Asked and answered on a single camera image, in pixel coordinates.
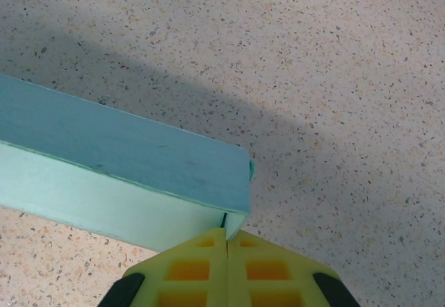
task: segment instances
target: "foam block top face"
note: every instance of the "foam block top face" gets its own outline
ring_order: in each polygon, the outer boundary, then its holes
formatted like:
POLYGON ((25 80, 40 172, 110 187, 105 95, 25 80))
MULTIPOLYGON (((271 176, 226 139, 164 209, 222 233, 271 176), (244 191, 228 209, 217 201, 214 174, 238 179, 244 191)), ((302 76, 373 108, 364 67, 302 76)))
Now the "foam block top face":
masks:
POLYGON ((163 251, 250 212, 245 149, 0 76, 0 204, 163 251))

